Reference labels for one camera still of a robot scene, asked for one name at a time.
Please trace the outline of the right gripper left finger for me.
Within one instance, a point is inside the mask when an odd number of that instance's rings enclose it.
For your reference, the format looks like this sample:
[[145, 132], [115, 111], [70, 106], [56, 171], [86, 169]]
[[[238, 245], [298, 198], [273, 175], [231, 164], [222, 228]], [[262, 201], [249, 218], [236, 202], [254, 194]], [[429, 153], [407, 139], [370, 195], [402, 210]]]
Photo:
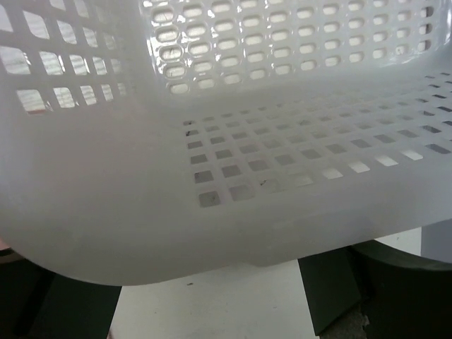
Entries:
[[111, 338], [121, 286], [82, 282], [1, 247], [2, 338]]

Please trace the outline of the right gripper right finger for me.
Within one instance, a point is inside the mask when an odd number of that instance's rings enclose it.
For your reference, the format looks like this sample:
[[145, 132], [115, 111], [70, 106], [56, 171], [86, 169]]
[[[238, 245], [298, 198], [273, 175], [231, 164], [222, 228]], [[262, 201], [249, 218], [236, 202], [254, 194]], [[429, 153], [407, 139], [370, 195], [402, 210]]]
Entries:
[[320, 338], [450, 338], [451, 264], [382, 243], [301, 258]]

